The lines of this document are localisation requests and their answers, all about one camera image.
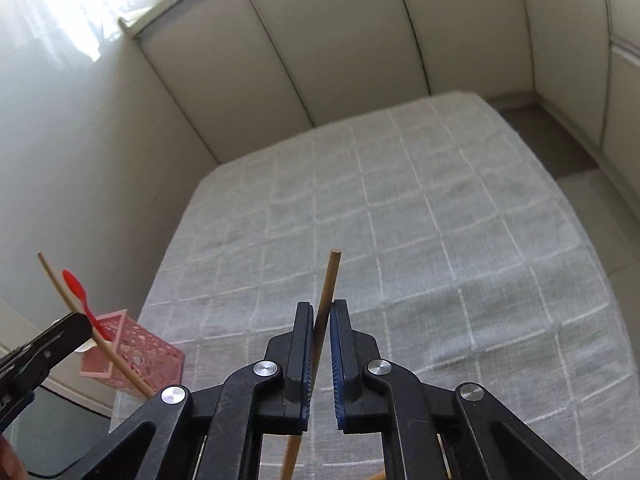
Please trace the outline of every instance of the wooden chopstick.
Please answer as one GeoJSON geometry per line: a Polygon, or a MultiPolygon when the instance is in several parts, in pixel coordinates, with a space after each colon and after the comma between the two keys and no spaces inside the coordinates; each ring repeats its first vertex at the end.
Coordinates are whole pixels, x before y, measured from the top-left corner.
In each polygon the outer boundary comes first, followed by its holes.
{"type": "MultiPolygon", "coordinates": [[[[44,271],[47,273],[47,276],[51,280],[51,283],[60,295],[60,298],[62,298],[62,301],[65,302],[66,307],[71,312],[80,312],[81,314],[84,314],[82,309],[77,306],[66,293],[66,290],[62,287],[60,280],[56,277],[55,273],[51,269],[51,266],[44,257],[44,254],[38,253],[38,259],[40,260],[44,271]]],[[[95,326],[92,326],[91,331],[92,338],[100,347],[100,350],[102,350],[102,352],[104,352],[104,354],[107,356],[107,359],[111,361],[113,365],[129,380],[129,382],[133,384],[133,386],[147,399],[153,397],[156,393],[153,391],[151,386],[146,384],[144,379],[140,377],[135,370],[132,370],[129,367],[129,364],[124,360],[122,356],[116,354],[110,343],[105,341],[105,339],[100,335],[100,332],[96,330],[95,326]]]]}
{"type": "MultiPolygon", "coordinates": [[[[338,266],[340,266],[340,256],[342,252],[338,249],[331,249],[329,261],[326,266],[324,275],[324,285],[322,286],[322,294],[318,304],[318,313],[316,314],[316,322],[314,323],[314,333],[311,341],[311,391],[316,383],[316,375],[318,374],[318,364],[322,355],[322,344],[324,343],[324,334],[326,334],[326,326],[329,321],[329,309],[331,302],[334,300],[335,282],[338,278],[338,266]]],[[[298,460],[298,452],[302,443],[302,435],[289,435],[287,439],[287,447],[282,459],[282,469],[280,470],[280,480],[291,480],[293,469],[298,460]]]]}

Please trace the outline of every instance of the pink plastic basket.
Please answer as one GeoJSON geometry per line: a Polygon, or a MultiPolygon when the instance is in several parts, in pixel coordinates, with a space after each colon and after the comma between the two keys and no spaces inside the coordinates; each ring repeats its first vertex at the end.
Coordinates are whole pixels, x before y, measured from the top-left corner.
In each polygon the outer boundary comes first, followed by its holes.
{"type": "MultiPolygon", "coordinates": [[[[184,364],[184,353],[181,350],[142,328],[127,316],[126,310],[97,316],[97,319],[109,333],[116,353],[155,392],[169,384],[180,383],[184,364]]],[[[97,346],[82,355],[80,375],[94,378],[112,388],[140,395],[97,346]]]]}

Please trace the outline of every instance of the red plastic spoon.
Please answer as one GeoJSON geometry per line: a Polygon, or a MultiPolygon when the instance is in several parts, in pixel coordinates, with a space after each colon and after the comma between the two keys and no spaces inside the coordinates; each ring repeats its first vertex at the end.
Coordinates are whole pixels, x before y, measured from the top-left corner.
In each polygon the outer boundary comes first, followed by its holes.
{"type": "Polygon", "coordinates": [[[100,335],[106,341],[111,341],[111,336],[109,335],[109,333],[104,329],[101,323],[97,319],[95,319],[94,313],[91,312],[89,306],[86,304],[86,291],[84,290],[84,287],[80,284],[78,279],[69,270],[66,269],[62,271],[62,278],[65,280],[66,286],[68,286],[71,293],[76,298],[78,298],[78,300],[80,300],[80,303],[82,303],[82,310],[84,310],[84,313],[89,318],[89,322],[91,323],[91,325],[94,326],[98,332],[100,332],[100,335]]]}

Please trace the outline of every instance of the tile floor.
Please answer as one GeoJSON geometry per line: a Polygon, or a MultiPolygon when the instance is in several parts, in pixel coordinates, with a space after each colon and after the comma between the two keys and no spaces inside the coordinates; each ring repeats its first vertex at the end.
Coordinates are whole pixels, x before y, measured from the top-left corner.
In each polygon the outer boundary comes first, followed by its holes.
{"type": "Polygon", "coordinates": [[[640,221],[595,161],[541,107],[503,113],[574,207],[609,277],[640,363],[640,221]]]}

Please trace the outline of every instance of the black cable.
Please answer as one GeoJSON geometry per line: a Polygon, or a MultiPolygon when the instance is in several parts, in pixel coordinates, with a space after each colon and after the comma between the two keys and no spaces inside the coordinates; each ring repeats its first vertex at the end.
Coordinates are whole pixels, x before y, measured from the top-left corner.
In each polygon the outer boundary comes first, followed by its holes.
{"type": "Polygon", "coordinates": [[[71,464],[66,466],[62,471],[56,473],[55,475],[40,475],[38,473],[34,473],[31,471],[27,471],[27,474],[30,476],[33,476],[34,478],[43,478],[44,480],[51,480],[53,478],[58,478],[62,476],[64,473],[66,473],[67,471],[69,471],[73,466],[75,466],[78,463],[78,460],[76,460],[75,462],[72,462],[71,464]]]}

